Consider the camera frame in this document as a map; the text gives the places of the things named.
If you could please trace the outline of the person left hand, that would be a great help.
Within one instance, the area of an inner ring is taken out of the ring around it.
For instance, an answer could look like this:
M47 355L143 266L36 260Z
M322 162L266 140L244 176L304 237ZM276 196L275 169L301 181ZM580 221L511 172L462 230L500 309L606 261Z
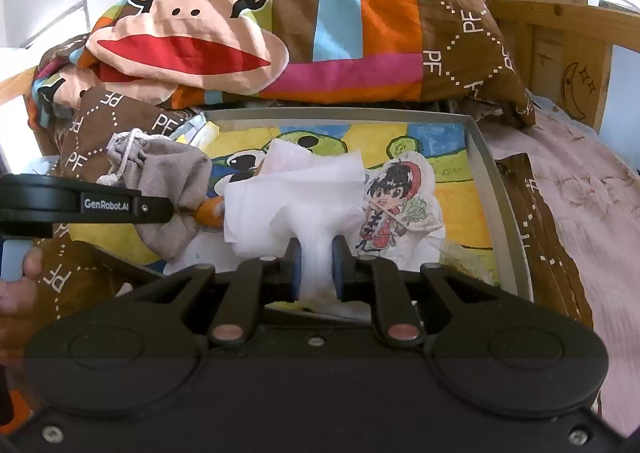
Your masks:
M42 251L33 246L25 255L22 276L1 281L1 365L17 367L36 332L37 280L42 271Z

